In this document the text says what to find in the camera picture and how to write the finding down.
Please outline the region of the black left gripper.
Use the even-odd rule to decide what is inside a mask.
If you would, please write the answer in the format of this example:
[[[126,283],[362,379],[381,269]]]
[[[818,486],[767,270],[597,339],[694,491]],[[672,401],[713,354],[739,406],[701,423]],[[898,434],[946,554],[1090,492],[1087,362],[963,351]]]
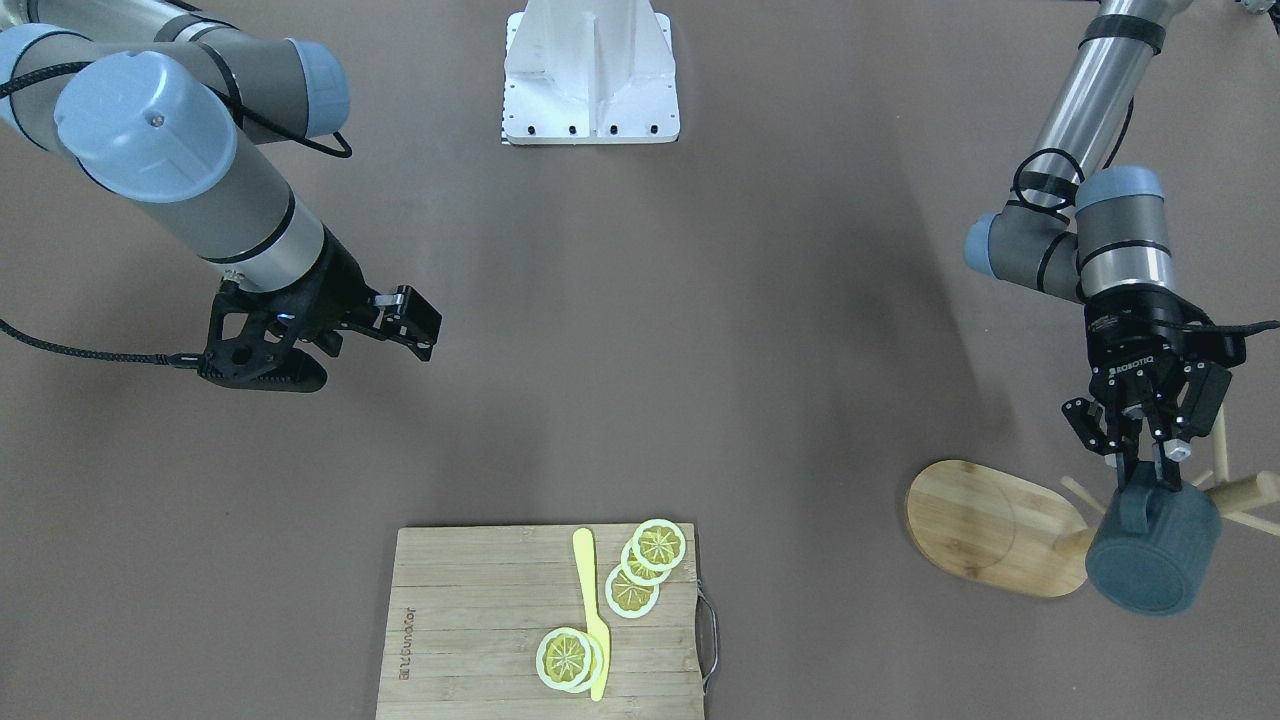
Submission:
[[[1091,368],[1089,398],[1062,405],[1062,415],[1082,445],[1107,459],[1117,471],[1139,462],[1140,391],[1129,380],[1110,380],[1114,369],[1143,357],[1181,356],[1181,325],[1207,324],[1208,315],[1167,288],[1111,288],[1084,304]],[[1233,373],[1217,363],[1171,363],[1153,384],[1155,410],[1148,425],[1155,442],[1155,475],[1170,491],[1181,488],[1179,464],[1190,441],[1213,429]]]

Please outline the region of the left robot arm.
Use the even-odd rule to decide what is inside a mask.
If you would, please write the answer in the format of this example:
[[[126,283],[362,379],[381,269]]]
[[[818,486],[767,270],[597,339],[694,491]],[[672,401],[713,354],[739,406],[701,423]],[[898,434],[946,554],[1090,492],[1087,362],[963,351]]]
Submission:
[[[1190,441],[1212,430],[1243,333],[1180,296],[1156,174],[1114,160],[1138,85],[1184,1],[1103,1],[1004,209],[969,231],[966,264],[1079,302],[1089,393],[1064,415],[1117,484],[1181,488]]]

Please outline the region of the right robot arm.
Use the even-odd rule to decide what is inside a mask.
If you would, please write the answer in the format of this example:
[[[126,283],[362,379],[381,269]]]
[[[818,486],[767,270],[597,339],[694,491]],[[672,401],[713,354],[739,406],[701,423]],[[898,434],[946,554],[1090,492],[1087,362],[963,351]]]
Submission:
[[[261,38],[180,1],[5,1],[3,120],[133,202],[255,293],[306,275],[325,225],[261,146],[334,135],[349,115],[337,56]]]

